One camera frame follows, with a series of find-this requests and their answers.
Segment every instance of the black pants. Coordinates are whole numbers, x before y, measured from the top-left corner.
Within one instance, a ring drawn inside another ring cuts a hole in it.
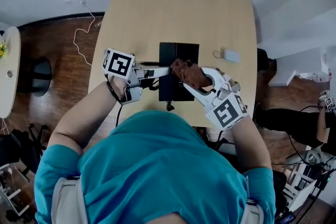
[[[269,109],[256,111],[258,125],[269,130],[286,132],[295,141],[317,147],[317,120],[319,113],[299,112],[291,109]]]

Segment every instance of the person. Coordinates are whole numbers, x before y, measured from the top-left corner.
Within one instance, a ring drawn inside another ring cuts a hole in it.
[[[300,112],[291,109],[263,110],[255,108],[255,122],[269,130],[282,131],[295,141],[323,152],[336,155],[336,117],[328,113],[325,103],[319,104],[319,112]]]
[[[113,78],[111,86],[122,98],[125,81]],[[249,116],[232,128],[240,174],[169,112],[136,113],[83,153],[115,104],[102,83],[56,126],[35,177],[38,223],[71,222],[66,206],[55,221],[54,191],[60,178],[74,176],[87,223],[240,223],[247,198],[262,208],[264,223],[274,223],[270,156]]]

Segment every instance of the teal t-shirt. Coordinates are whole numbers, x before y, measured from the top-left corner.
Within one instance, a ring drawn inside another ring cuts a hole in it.
[[[47,148],[35,177],[38,223],[51,223],[57,180],[77,175],[89,223],[146,223],[172,212],[188,223],[240,223],[244,176],[264,223],[274,223],[272,170],[243,176],[173,113],[139,112],[81,157],[65,146]]]

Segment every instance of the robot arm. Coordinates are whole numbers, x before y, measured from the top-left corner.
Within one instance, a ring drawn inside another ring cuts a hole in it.
[[[171,73],[170,67],[152,66],[134,60],[134,55],[113,49],[105,51],[102,66],[104,73],[127,80],[128,85],[122,104],[141,99],[144,80],[163,77]],[[229,75],[221,73],[216,68],[202,67],[201,69],[204,75],[212,81],[211,91],[193,89],[186,83],[183,83],[183,86],[204,106],[205,116],[219,129],[232,127],[247,116],[246,108],[239,96],[239,83],[233,82]]]

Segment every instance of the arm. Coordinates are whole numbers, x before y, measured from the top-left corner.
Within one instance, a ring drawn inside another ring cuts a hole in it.
[[[248,171],[257,167],[271,168],[266,144],[250,116],[232,127],[238,162]]]
[[[319,118],[317,120],[317,140],[322,143],[327,143],[329,138],[330,128],[326,127],[325,108],[321,108]]]
[[[116,94],[122,97],[125,81],[115,78],[111,85]],[[87,146],[116,102],[106,83],[101,83],[62,117],[50,137],[48,147],[64,145],[82,155],[82,149]]]

